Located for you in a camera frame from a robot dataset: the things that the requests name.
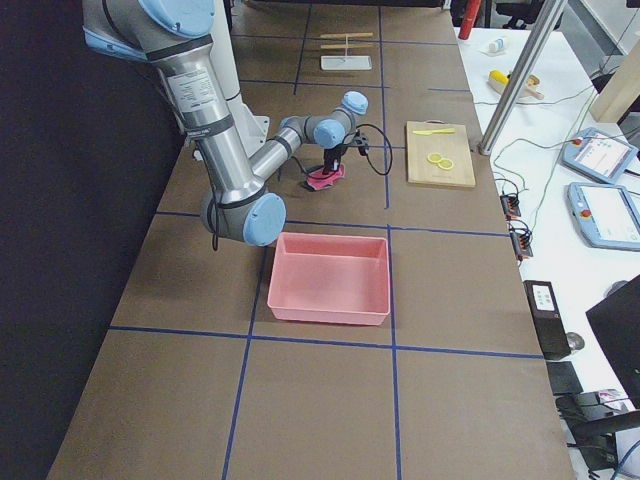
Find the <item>table surface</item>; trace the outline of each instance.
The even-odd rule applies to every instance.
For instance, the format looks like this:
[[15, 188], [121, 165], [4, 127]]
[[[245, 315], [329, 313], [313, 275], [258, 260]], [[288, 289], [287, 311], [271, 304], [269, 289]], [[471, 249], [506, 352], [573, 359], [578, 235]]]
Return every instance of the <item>table surface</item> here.
[[[391, 314], [379, 327], [276, 320], [273, 248], [223, 239], [211, 251], [206, 174], [185, 154], [50, 478], [573, 478], [488, 159], [473, 155], [473, 189], [406, 181], [408, 120], [461, 123], [479, 140], [448, 12], [246, 2], [236, 13], [243, 98], [271, 134], [358, 89], [394, 145], [386, 178], [351, 152], [332, 189], [302, 189], [292, 162], [269, 182], [287, 231], [389, 241]], [[374, 69], [321, 72], [320, 34], [354, 18], [374, 32]], [[372, 148], [379, 166], [382, 153]], [[321, 152], [297, 156], [311, 165]]]
[[[494, 69], [512, 70], [528, 35], [523, 31], [474, 29], [468, 40], [458, 41], [483, 131], [499, 99], [487, 82], [488, 73]], [[506, 53], [493, 57], [482, 53], [499, 36], [507, 39]], [[614, 282], [640, 274], [640, 253], [587, 246], [572, 221], [565, 198], [569, 183], [590, 180], [557, 163], [560, 147], [542, 149], [522, 141], [509, 146], [518, 138], [543, 146], [557, 145], [571, 134], [592, 126], [611, 135], [620, 135], [621, 131], [616, 124], [596, 122], [588, 111], [583, 118], [581, 112], [595, 98], [595, 91], [562, 33], [551, 34], [532, 73], [540, 79], [539, 90], [545, 95], [542, 102], [551, 105], [539, 104], [541, 101], [532, 97], [522, 99], [520, 103], [530, 105], [516, 105], [491, 155], [492, 162], [497, 159], [499, 166], [526, 180], [527, 191], [520, 195], [520, 208], [522, 219], [530, 226], [535, 225], [534, 256], [522, 263], [520, 274], [523, 280], [550, 281], [565, 331], [584, 338], [586, 347], [568, 358], [583, 390], [624, 391], [591, 331], [585, 312], [604, 298]], [[635, 159], [629, 169], [640, 171], [640, 162]], [[494, 171], [523, 188], [517, 175], [495, 166]], [[618, 183], [640, 191], [640, 179], [630, 175], [623, 175]], [[640, 199], [632, 198], [636, 207], [640, 206]]]

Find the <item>red cylinder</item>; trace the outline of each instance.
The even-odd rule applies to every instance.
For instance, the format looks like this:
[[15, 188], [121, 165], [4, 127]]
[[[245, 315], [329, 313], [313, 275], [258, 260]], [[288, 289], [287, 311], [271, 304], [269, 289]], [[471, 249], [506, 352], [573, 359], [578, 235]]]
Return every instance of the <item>red cylinder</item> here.
[[471, 29], [476, 23], [476, 17], [478, 16], [478, 10], [480, 10], [480, 2], [482, 0], [469, 0], [467, 2], [467, 10], [464, 13], [464, 20], [460, 26], [460, 33], [458, 38], [460, 40], [466, 40], [471, 34]]

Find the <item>blue cable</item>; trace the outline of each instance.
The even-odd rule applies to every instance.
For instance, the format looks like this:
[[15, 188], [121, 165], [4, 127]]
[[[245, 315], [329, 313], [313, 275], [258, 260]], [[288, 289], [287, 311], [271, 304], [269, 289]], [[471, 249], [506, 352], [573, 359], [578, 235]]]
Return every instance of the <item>blue cable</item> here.
[[615, 478], [618, 476], [618, 474], [622, 471], [622, 467], [624, 467], [624, 463], [631, 456], [633, 451], [636, 448], [638, 448], [639, 446], [640, 446], [640, 440], [638, 440], [636, 443], [634, 443], [633, 446], [627, 451], [627, 453], [624, 454], [624, 457], [622, 457], [622, 460], [620, 460], [620, 463], [618, 463], [618, 466], [616, 467], [616, 470], [613, 472], [613, 475], [611, 476], [611, 480], [615, 480]]

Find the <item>metal pole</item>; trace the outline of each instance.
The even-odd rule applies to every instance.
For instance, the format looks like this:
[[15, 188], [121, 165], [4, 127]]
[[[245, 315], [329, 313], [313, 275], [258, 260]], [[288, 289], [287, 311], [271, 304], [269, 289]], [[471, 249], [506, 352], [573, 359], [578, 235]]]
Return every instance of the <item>metal pole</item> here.
[[513, 110], [513, 107], [518, 101], [520, 92], [529, 78], [531, 70], [540, 56], [544, 45], [547, 43], [549, 35], [558, 22], [567, 1], [568, 0], [547, 0], [542, 5], [538, 20], [533, 30], [531, 30], [529, 39], [522, 49], [520, 58], [509, 77], [509, 83], [507, 83], [507, 87], [500, 97], [496, 111], [493, 112], [487, 131], [484, 137], [482, 137], [479, 147], [482, 155], [491, 154], [491, 149], [495, 145], [500, 132], [502, 132], [511, 114], [511, 110]]

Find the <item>black curtain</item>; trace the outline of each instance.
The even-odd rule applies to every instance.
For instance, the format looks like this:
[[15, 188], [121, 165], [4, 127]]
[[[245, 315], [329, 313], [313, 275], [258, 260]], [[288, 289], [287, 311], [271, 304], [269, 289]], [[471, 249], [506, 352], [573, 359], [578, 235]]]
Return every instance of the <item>black curtain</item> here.
[[85, 47], [79, 0], [2, 2], [0, 25], [0, 479], [35, 480], [181, 139], [148, 80]]

